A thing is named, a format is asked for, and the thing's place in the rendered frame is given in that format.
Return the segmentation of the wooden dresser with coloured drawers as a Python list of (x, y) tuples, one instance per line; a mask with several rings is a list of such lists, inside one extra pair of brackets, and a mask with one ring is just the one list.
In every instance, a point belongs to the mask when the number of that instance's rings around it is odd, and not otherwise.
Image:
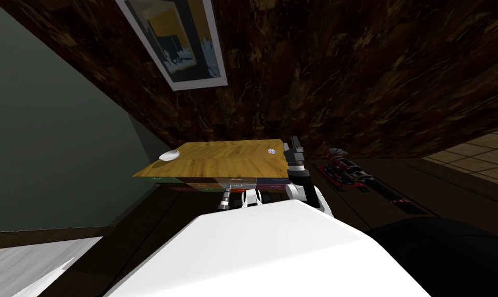
[(230, 182), (233, 192), (284, 193), (290, 183), (279, 139), (187, 142), (176, 150), (177, 159), (158, 160), (134, 177), (181, 192), (222, 192)]

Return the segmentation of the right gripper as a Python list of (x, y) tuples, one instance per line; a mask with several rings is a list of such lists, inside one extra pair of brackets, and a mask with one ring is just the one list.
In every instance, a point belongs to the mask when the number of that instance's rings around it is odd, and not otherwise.
[(284, 143), (284, 155), (286, 158), (286, 162), (290, 167), (298, 167), (304, 165), (303, 161), (305, 161), (305, 159), (303, 152), (303, 147), (300, 144), (297, 136), (291, 137), (291, 148), (289, 148), (288, 143)]

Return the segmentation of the white framed wall picture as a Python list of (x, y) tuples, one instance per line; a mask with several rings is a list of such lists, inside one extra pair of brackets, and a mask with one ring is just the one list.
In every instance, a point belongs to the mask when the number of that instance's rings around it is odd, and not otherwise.
[(211, 0), (115, 0), (174, 91), (226, 86)]

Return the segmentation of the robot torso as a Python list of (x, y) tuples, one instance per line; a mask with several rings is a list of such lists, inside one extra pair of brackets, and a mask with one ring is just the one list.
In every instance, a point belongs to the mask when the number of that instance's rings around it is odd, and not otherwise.
[(430, 297), (374, 239), (305, 203), (205, 214), (104, 297)]

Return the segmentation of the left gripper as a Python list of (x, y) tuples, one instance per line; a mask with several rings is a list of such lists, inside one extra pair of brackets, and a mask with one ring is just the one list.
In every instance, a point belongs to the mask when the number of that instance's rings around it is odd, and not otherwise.
[(217, 210), (229, 210), (230, 194), (231, 194), (231, 183), (228, 183), (227, 187), (225, 188), (222, 199), (220, 201), (220, 204), (217, 207)]

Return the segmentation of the red and black long appliance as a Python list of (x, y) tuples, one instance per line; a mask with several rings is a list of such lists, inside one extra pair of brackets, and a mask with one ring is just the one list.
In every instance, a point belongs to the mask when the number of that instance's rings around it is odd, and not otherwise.
[(312, 163), (312, 165), (338, 192), (346, 192), (347, 188), (356, 188), (363, 193), (375, 191), (408, 215), (426, 214), (426, 211), (410, 200), (400, 197), (383, 185), (374, 175), (345, 158), (347, 153), (340, 148), (329, 148), (324, 153), (328, 163)]

